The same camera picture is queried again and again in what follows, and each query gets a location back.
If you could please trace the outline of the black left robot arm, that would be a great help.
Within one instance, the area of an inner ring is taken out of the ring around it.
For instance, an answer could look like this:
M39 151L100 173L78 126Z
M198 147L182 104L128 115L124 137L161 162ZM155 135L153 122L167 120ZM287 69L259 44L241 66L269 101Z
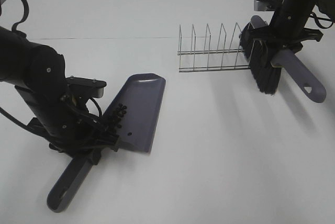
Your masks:
M102 97L106 82L65 77L64 56L54 48L1 28L1 82L14 85L35 117L26 125L4 109L1 114L46 139L52 149L71 156L118 149L119 120L108 121L107 115L93 115L86 107L88 100Z

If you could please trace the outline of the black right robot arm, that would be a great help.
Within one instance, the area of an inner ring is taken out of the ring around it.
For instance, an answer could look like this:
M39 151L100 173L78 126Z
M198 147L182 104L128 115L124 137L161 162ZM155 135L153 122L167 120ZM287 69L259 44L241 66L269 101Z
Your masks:
M310 100L316 103L325 100L325 87L296 56L303 41L322 38L321 31L305 27L317 2L255 1L256 10L271 10L273 17L269 24L260 16L251 17L239 36L239 49L260 92L274 94L281 71L286 70ZM165 84L164 78L153 73L129 77L105 111L106 130L96 136L92 146L150 152Z

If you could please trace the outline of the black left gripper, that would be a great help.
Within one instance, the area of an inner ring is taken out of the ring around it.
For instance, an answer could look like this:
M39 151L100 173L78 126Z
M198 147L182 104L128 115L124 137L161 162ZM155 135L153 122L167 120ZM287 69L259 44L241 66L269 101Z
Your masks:
M114 126L107 127L95 98L64 95L51 103L29 95L27 105L35 116L27 130L46 139L50 149L69 156L91 151L86 157L91 165L100 162L101 149L119 149L120 136Z

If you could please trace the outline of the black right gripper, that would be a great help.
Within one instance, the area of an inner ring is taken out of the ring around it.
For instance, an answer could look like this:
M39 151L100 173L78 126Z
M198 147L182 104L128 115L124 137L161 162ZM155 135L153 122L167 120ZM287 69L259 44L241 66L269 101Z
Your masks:
M245 46L259 42L262 46L274 49L283 49L284 46L292 51L300 51L302 42L314 40L319 42L323 33L318 29L302 28L298 31L280 31L265 21L250 21L245 27Z

